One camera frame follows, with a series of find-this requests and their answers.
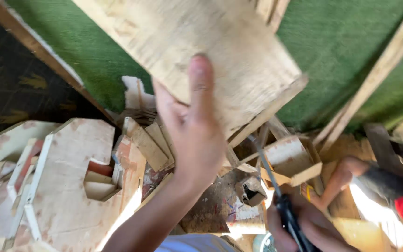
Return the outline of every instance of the knee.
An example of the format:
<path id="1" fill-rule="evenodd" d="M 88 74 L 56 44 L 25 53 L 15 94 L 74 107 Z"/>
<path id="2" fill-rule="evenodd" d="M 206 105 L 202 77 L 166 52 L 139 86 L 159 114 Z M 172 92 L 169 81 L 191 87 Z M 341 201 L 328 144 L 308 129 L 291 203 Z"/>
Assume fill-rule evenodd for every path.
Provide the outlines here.
<path id="1" fill-rule="evenodd" d="M 345 156 L 337 164 L 337 170 L 350 172 L 358 177 L 369 169 L 369 164 L 355 156 Z"/>

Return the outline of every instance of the white shirt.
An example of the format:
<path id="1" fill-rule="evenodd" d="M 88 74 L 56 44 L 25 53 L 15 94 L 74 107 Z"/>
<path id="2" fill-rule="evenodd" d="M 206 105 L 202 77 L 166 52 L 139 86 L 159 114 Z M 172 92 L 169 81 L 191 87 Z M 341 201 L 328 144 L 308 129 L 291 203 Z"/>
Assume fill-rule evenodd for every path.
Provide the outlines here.
<path id="1" fill-rule="evenodd" d="M 168 236 L 155 252 L 238 252 L 238 250 L 212 234 L 185 234 Z"/>

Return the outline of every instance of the green wall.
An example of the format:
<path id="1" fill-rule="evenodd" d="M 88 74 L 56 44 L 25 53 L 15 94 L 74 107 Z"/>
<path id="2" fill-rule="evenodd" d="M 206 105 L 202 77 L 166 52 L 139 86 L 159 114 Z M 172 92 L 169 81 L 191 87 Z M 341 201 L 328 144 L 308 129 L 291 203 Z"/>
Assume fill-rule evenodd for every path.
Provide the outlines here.
<path id="1" fill-rule="evenodd" d="M 88 91 L 115 112 L 124 107 L 122 75 L 150 77 L 71 0 L 6 0 L 81 76 Z M 357 91 L 403 19 L 403 0 L 293 0 L 277 35 L 301 69 L 307 87 L 281 111 L 299 130 L 324 126 Z M 389 127 L 403 119 L 403 61 L 351 121 Z"/>

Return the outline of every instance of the black handle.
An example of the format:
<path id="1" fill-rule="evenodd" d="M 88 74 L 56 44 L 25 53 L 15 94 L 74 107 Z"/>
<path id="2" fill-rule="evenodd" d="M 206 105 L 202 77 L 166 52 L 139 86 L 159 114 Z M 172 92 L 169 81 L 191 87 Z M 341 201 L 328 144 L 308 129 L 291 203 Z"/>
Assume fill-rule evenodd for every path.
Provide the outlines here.
<path id="1" fill-rule="evenodd" d="M 284 229 L 293 237 L 298 244 L 299 252 L 321 252 L 314 246 L 301 231 L 298 225 L 298 219 L 293 212 L 292 203 L 288 194 L 283 194 L 276 201 L 276 208 L 281 215 L 281 222 Z"/>

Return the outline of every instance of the person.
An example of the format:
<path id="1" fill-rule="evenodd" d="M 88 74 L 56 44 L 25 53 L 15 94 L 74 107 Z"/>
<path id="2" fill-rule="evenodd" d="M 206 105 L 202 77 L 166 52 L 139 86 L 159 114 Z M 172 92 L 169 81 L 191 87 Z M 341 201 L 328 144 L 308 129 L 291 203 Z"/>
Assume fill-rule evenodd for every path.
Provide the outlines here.
<path id="1" fill-rule="evenodd" d="M 403 158 L 403 147 L 396 148 Z M 357 177 L 369 190 L 385 199 L 388 206 L 403 219 L 403 177 L 354 156 L 342 158 L 335 168 L 324 193 L 319 197 L 311 186 L 303 183 L 301 193 L 321 211 L 326 211 L 333 199 Z"/>
<path id="2" fill-rule="evenodd" d="M 109 238 L 105 252 L 236 252 L 225 240 L 210 234 L 168 236 L 216 179 L 227 141 L 214 117 L 214 70 L 198 54 L 188 66 L 191 105 L 179 103 L 159 80 L 153 79 L 157 109 L 176 150 L 176 170 L 171 181 L 145 206 L 126 220 Z M 356 252 L 330 221 L 301 195 L 292 204 L 306 237 L 324 252 Z M 278 211 L 268 211 L 269 229 L 279 252 L 295 252 L 295 241 L 283 230 Z"/>

